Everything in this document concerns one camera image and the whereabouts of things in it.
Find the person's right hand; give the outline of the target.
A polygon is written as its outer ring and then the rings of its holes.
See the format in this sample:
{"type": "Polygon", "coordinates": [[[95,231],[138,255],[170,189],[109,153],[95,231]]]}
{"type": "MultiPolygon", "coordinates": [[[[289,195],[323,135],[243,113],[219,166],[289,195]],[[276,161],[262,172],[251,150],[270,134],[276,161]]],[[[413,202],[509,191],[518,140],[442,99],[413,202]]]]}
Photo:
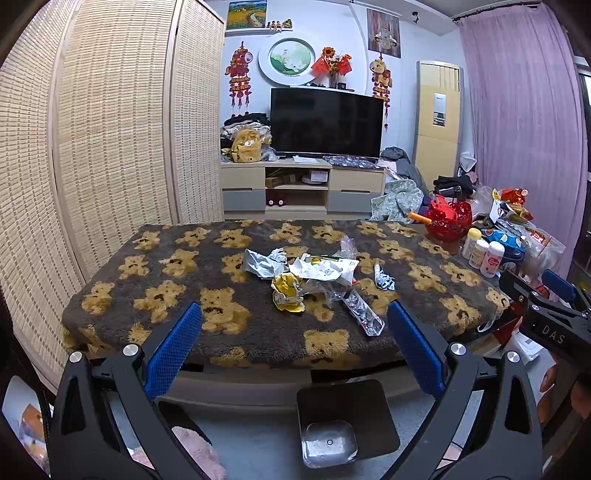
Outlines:
{"type": "MultiPolygon", "coordinates": [[[[555,364],[546,371],[539,388],[542,397],[538,402],[538,417],[542,425],[546,424],[550,418],[550,392],[556,384],[558,374],[559,358],[554,356],[553,359],[555,360],[555,364]]],[[[583,420],[586,420],[589,417],[591,410],[590,391],[584,388],[580,383],[575,383],[571,390],[570,401],[572,409],[577,412],[583,420]]]]}

